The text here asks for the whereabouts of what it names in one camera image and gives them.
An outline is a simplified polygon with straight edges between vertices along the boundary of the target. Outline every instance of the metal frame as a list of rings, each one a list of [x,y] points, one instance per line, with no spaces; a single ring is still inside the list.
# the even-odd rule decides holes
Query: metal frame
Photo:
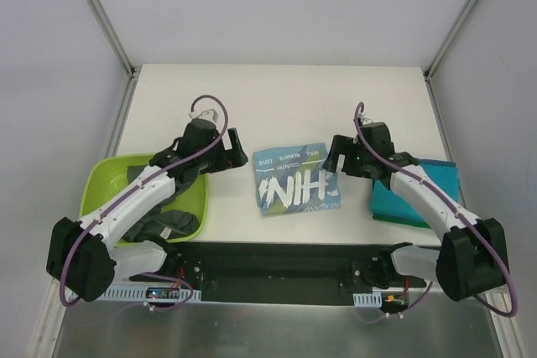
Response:
[[[128,111],[133,99],[133,94],[138,83],[139,69],[137,69],[130,61],[128,54],[125,51],[123,44],[112,25],[112,22],[110,21],[110,18],[107,16],[105,8],[102,6],[101,1],[86,1],[97,23],[101,27],[103,34],[107,38],[108,43],[112,47],[114,54],[116,55],[125,72],[128,74],[129,78],[128,85],[123,92],[123,98],[117,109],[117,117],[113,123],[107,140],[107,148],[104,157],[111,157],[116,154],[121,140]],[[471,17],[472,12],[479,4],[479,1],[480,0],[467,0],[465,2],[462,10],[456,16],[455,22],[448,31],[442,45],[438,49],[435,57],[424,73],[431,105],[433,106],[435,118],[440,129],[446,156],[449,159],[451,159],[450,141],[444,127],[441,112],[435,100],[434,91],[430,86],[430,80],[434,73],[438,70],[451,46],[455,43],[459,33],[463,30],[466,22]],[[54,280],[50,285],[50,289],[47,293],[44,303],[44,310],[40,315],[38,327],[29,345],[27,355],[30,357],[48,358],[51,357],[54,352],[56,338],[60,331],[61,322],[65,312],[65,308],[60,304],[60,301],[57,297],[58,291],[59,284]],[[487,299],[489,302],[495,303],[496,306],[501,309],[508,308],[508,299],[506,298],[505,294],[490,293],[487,295]],[[516,321],[501,318],[495,314],[492,314],[492,318],[504,355],[509,357],[525,356],[524,347]]]

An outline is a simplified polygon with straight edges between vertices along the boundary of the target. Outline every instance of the cable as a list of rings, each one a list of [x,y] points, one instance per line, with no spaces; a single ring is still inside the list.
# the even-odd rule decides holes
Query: cable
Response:
[[[177,309],[177,308],[179,308],[179,306],[182,306],[182,305],[186,304],[188,301],[190,301],[192,299],[192,296],[194,295],[194,289],[192,288],[192,286],[190,284],[188,284],[186,281],[181,280],[180,278],[164,277],[164,276],[160,276],[158,274],[153,274],[151,272],[145,272],[143,275],[147,276],[147,277],[158,278],[159,280],[170,280],[170,281],[173,281],[173,282],[176,282],[176,283],[181,283],[181,284],[185,285],[190,291],[189,294],[186,296],[186,298],[183,299],[182,301],[178,302],[177,304],[173,304],[172,306],[169,306],[169,307],[166,307],[166,308],[160,308],[158,306],[152,305],[152,308],[149,309],[150,311],[156,310],[157,312],[164,312],[166,310]],[[65,313],[65,317],[72,324],[75,324],[77,326],[81,326],[81,327],[94,326],[95,324],[100,324],[100,323],[105,322],[105,321],[107,321],[109,319],[115,318],[119,314],[122,314],[126,310],[129,310],[129,309],[131,309],[131,308],[133,308],[135,306],[144,306],[145,307],[146,303],[147,302],[133,302],[132,304],[128,304],[128,305],[123,306],[122,308],[120,308],[117,311],[115,311],[113,314],[109,314],[108,316],[105,316],[104,318],[100,318],[100,319],[94,320],[92,322],[81,323],[81,322],[73,319],[73,317],[70,314],[70,309],[67,309],[67,312]]]
[[[378,323],[378,322],[382,322],[383,320],[393,318],[395,316],[397,316],[397,317],[402,319],[403,314],[406,314],[407,312],[409,312],[410,310],[414,309],[416,306],[418,306],[419,304],[421,304],[424,301],[425,297],[427,295],[429,295],[429,292],[430,292],[431,288],[433,288],[433,282],[432,281],[429,282],[429,285],[427,286],[425,291],[420,295],[420,297],[416,300],[416,302],[411,304],[403,312],[399,312],[399,314],[385,314],[384,316],[379,316],[379,317],[377,317],[376,319],[373,319],[373,320],[365,320],[364,318],[360,317],[360,315],[358,315],[358,314],[356,314],[356,317],[364,324],[375,324],[375,323]]]
[[[192,102],[192,105],[190,106],[190,111],[193,112],[194,108],[196,107],[196,104],[198,103],[198,101],[200,101],[202,99],[205,99],[205,98],[208,98],[208,99],[211,99],[211,100],[215,101],[220,106],[220,108],[222,109],[222,112],[224,113],[224,126],[222,128],[222,131],[218,134],[218,136],[215,137],[215,139],[212,141],[212,143],[210,143],[206,147],[202,148],[197,153],[193,153],[192,155],[190,155],[190,156],[188,156],[186,158],[183,158],[183,159],[180,159],[178,161],[175,161],[174,163],[171,163],[170,165],[158,170],[154,174],[151,174],[146,179],[142,180],[142,183],[141,183],[140,186],[135,186],[135,187],[131,188],[129,191],[125,192],[117,200],[115,200],[113,203],[111,203],[101,213],[101,215],[98,216],[95,220],[93,220],[91,222],[91,224],[78,236],[78,238],[76,238],[75,242],[73,243],[73,246],[69,250],[69,253],[67,253],[67,258],[65,259],[65,263],[64,263],[64,266],[63,266],[63,268],[61,270],[61,275],[60,275],[60,301],[61,301],[61,304],[64,305],[66,308],[69,308],[70,306],[73,306],[81,298],[80,296],[78,296],[73,301],[67,301],[67,298],[65,297],[65,281],[67,279],[67,272],[69,271],[69,266],[70,266],[70,264],[71,264],[71,262],[73,260],[73,256],[75,255],[76,249],[78,249],[78,247],[82,243],[82,240],[84,239],[84,237],[87,234],[89,234],[93,228],[95,228],[98,224],[100,224],[102,222],[103,218],[105,218],[107,215],[109,215],[123,201],[125,201],[128,197],[130,197],[132,194],[134,194],[137,190],[139,190],[141,187],[146,185],[148,182],[150,182],[151,180],[155,179],[157,176],[163,174],[164,172],[169,171],[172,168],[176,168],[176,167],[178,167],[178,166],[180,166],[180,165],[182,165],[184,163],[188,163],[189,161],[192,161],[193,159],[196,159],[196,158],[200,157],[201,155],[203,155],[204,153],[206,153],[207,151],[209,151],[213,147],[215,147],[220,142],[220,140],[222,140],[222,138],[223,138],[223,136],[224,136],[224,134],[226,133],[226,130],[227,130],[227,124],[228,124],[228,121],[229,121],[229,116],[227,115],[226,107],[224,106],[224,104],[218,98],[216,98],[215,96],[207,95],[207,94],[205,94],[203,96],[198,96]]]
[[[360,126],[360,116],[363,114],[364,110],[364,104],[363,102],[360,102],[356,110],[354,111],[354,125],[357,130],[358,137],[360,138],[360,141],[365,146],[365,148],[381,163],[386,165],[387,167],[398,171],[402,174],[405,174],[409,176],[412,179],[418,180],[420,183],[422,183],[424,186],[429,188],[436,196],[438,196],[445,204],[446,206],[455,214],[457,214],[457,208],[456,206],[451,202],[449,198],[447,198],[442,192],[440,192],[431,182],[427,180],[423,180],[419,175],[416,175],[410,171],[407,171],[406,169],[403,169],[401,167],[398,167],[394,163],[389,162],[387,159],[383,158],[381,155],[379,155],[367,142],[365,137],[363,136],[362,129]],[[499,314],[500,316],[506,317],[506,318],[513,318],[517,312],[519,311],[519,299],[517,297],[516,291],[514,289],[514,283],[513,279],[511,278],[511,275],[509,274],[509,270],[505,266],[505,263],[503,263],[502,258],[498,255],[498,253],[494,250],[492,245],[487,242],[487,240],[474,228],[472,223],[462,214],[458,213],[459,219],[461,222],[470,230],[470,232],[477,238],[478,241],[481,242],[481,244],[487,249],[487,252],[490,253],[491,257],[493,258],[494,262],[499,266],[500,271],[503,274],[503,278],[505,279],[505,283],[507,284],[507,288],[509,290],[509,295],[511,297],[511,310],[508,312],[503,312],[499,310],[498,308],[492,306],[487,301],[476,295],[474,298],[477,299],[481,304],[483,304],[486,308],[493,311],[495,314]]]

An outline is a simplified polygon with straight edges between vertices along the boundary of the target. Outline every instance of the clothing tag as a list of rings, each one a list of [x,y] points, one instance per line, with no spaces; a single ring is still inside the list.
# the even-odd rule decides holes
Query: clothing tag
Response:
[[[164,239],[168,239],[169,237],[169,234],[171,234],[171,228],[169,228],[168,226],[165,227],[163,229],[162,232],[160,232],[160,237],[164,238]]]

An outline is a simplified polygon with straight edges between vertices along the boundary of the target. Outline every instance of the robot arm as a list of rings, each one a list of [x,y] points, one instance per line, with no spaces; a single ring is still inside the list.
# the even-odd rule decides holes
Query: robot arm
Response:
[[[501,268],[473,231],[477,230],[508,268],[502,226],[494,219],[482,221],[464,209],[427,177],[415,158],[396,153],[385,123],[363,125],[358,116],[357,129],[359,137],[334,136],[324,168],[336,172],[339,156],[344,156],[342,172],[380,181],[409,202],[441,240],[439,251],[409,243],[386,248],[364,279],[386,288],[389,279],[415,276],[439,283],[455,301],[505,284]]]
[[[116,247],[116,244],[149,210],[179,189],[185,189],[198,174],[246,164],[248,157],[242,150],[237,131],[229,129],[227,134],[231,149],[226,150],[220,139],[202,153],[219,133],[211,119],[192,119],[183,137],[156,153],[143,172],[112,200],[77,222],[68,218],[60,220],[52,231],[47,272],[61,281],[68,254],[84,231],[87,234],[68,262],[65,285],[87,302],[101,296],[115,279],[165,271],[167,266],[175,268],[177,257],[168,253],[171,250],[164,239],[126,247]],[[187,163],[178,163],[188,158]]]

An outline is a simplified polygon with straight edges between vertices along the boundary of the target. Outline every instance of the gray floor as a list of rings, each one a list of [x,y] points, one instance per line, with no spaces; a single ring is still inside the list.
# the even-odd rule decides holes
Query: gray floor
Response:
[[[70,316],[90,321],[123,303],[79,304]],[[501,356],[490,314],[475,301],[431,294],[404,319],[363,324],[352,308],[187,304],[150,313],[134,307],[101,324],[64,319],[61,357],[494,357]]]

